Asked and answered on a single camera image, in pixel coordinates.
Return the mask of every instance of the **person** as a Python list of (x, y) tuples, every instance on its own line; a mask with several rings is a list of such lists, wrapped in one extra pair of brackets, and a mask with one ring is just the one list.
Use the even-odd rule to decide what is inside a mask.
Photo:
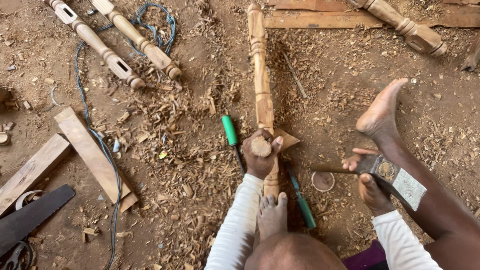
[[(480, 222), (455, 194), (408, 150), (395, 123), (396, 97), (406, 78), (394, 80), (374, 100), (357, 121), (356, 128), (368, 135), (378, 150), (355, 148), (355, 156), (344, 162), (353, 170), (361, 155), (382, 153), (399, 165), (427, 192), (417, 211), (404, 207), (409, 216), (434, 242), (423, 246), (395, 210), (390, 195), (377, 186), (369, 174), (359, 177), (360, 197), (372, 212), (378, 239), (385, 250), (390, 270), (473, 270), (480, 265)], [(266, 158), (251, 153), (250, 142), (263, 136), (272, 144)], [(232, 207), (218, 231), (205, 270), (344, 270), (335, 254), (321, 242), (287, 231), (287, 195), (261, 196), (263, 181), (273, 167), (283, 138), (273, 139), (258, 130), (243, 143), (247, 173), (237, 188)], [(253, 251), (255, 222), (260, 244)]]

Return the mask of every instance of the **toe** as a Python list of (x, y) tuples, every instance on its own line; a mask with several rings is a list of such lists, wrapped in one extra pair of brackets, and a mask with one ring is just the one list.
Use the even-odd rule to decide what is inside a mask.
[(267, 199), (268, 199), (268, 204), (269, 204), (270, 206), (274, 206), (274, 205), (275, 205), (275, 197), (273, 197), (272, 194), (269, 194), (269, 195), (267, 196)]
[(268, 207), (268, 200), (267, 198), (263, 197), (260, 203), (260, 210), (264, 210), (267, 207)]
[(286, 207), (288, 202), (287, 194), (282, 192), (278, 195), (278, 205), (281, 207)]

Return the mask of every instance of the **axe handle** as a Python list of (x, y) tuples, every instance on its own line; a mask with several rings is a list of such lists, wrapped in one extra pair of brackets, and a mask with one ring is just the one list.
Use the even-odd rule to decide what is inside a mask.
[(337, 173), (349, 173), (349, 174), (357, 174), (356, 172), (351, 172), (348, 169), (343, 169), (343, 164), (337, 162), (331, 163), (317, 163), (310, 165), (310, 169), (312, 171), (317, 172), (337, 172)]

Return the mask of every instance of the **leg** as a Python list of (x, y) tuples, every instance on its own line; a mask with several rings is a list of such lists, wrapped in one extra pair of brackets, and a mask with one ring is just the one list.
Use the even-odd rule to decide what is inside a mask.
[(260, 244), (247, 259), (246, 270), (346, 270), (340, 259), (321, 242), (287, 232), (287, 195), (278, 205), (273, 197), (263, 198), (257, 220)]
[[(436, 241), (432, 246), (426, 246), (433, 259), (440, 267), (444, 267), (442, 258), (456, 263), (456, 267), (447, 268), (445, 265), (445, 269), (468, 269), (468, 261), (476, 260), (478, 263), (480, 260), (475, 255), (480, 249), (480, 222), (451, 190), (422, 165), (400, 138), (395, 124), (395, 106), (397, 94), (406, 81), (395, 80), (385, 88), (357, 121), (357, 129), (370, 136), (388, 160), (402, 167), (427, 188), (418, 210), (415, 212), (408, 207), (405, 210)], [(462, 246), (464, 239), (475, 240), (472, 245), (476, 248), (451, 248)], [(460, 262), (467, 265), (459, 267)]]

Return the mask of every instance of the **chisel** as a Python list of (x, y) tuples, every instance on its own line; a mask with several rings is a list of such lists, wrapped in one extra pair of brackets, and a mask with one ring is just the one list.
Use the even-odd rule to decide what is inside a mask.
[(240, 171), (242, 175), (245, 175), (245, 171), (243, 170), (243, 165), (241, 163), (240, 154), (239, 154), (239, 140), (237, 138), (237, 134), (235, 133), (235, 127), (233, 127), (232, 118), (230, 115), (222, 116), (222, 123), (223, 128), (225, 129), (225, 133), (227, 133), (227, 140), (228, 144), (235, 149), (235, 154), (237, 155), (237, 160), (239, 161)]
[(314, 229), (317, 227), (317, 224), (315, 224), (315, 220), (313, 219), (312, 212), (310, 212), (310, 208), (308, 207), (307, 200), (305, 200), (305, 198), (302, 198), (300, 194), (299, 183), (297, 182), (295, 173), (292, 170), (292, 165), (290, 164), (289, 161), (285, 161), (284, 164), (288, 170), (288, 174), (290, 175), (290, 180), (292, 181), (293, 188), (295, 188), (295, 191), (297, 192), (297, 197), (298, 197), (297, 202), (299, 204), (300, 212), (303, 216), (303, 219), (305, 220), (305, 224), (307, 225), (307, 228)]

